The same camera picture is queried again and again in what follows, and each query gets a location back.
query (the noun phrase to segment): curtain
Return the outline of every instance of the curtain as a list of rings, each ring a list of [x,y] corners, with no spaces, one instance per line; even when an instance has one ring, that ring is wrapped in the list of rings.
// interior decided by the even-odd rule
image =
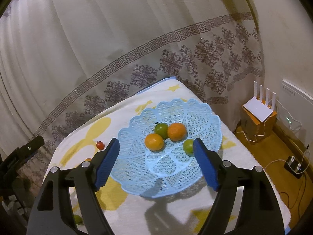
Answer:
[[[3,152],[45,139],[20,170],[36,193],[58,144],[106,108],[176,76],[233,130],[264,67],[246,0],[13,0],[0,74]]]

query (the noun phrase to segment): basket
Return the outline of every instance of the basket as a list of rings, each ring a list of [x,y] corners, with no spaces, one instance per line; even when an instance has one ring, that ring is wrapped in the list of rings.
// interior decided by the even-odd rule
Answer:
[[[141,115],[130,120],[128,128],[118,133],[120,154],[111,177],[127,193],[162,197],[178,193],[202,177],[195,157],[183,150],[184,140],[175,143],[166,139],[165,149],[160,152],[151,152],[145,146],[145,137],[154,132],[157,122],[184,124],[187,139],[199,137],[209,150],[218,151],[222,144],[220,118],[206,103],[194,99],[188,102],[174,99],[160,102],[155,109],[145,109]]]

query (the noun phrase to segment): power strip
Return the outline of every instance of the power strip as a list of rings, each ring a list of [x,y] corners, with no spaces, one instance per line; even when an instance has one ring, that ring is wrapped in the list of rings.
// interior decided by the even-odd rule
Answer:
[[[302,173],[300,174],[296,174],[299,172],[302,172],[304,169],[302,168],[301,164],[295,159],[294,156],[290,156],[288,157],[287,163],[289,163],[289,165],[287,163],[285,163],[284,168],[289,171],[292,175],[294,175],[297,179],[301,178]]]

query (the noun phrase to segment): green fruit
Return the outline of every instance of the green fruit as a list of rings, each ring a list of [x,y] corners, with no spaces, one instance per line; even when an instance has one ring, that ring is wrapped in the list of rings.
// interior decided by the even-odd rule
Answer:
[[[193,154],[193,139],[185,140],[183,144],[183,148],[186,154],[192,155]]]
[[[74,220],[76,224],[82,224],[83,219],[79,215],[74,215]]]
[[[160,135],[163,139],[167,139],[167,129],[168,125],[165,123],[156,123],[156,126],[154,127],[154,133]]]

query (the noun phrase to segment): orange fruit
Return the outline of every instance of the orange fruit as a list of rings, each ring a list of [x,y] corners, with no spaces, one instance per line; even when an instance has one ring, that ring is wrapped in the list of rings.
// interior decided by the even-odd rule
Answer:
[[[145,138],[145,145],[151,151],[158,151],[164,146],[164,141],[160,135],[151,133]]]
[[[172,141],[179,141],[187,135],[187,130],[183,124],[174,123],[168,127],[167,135]]]

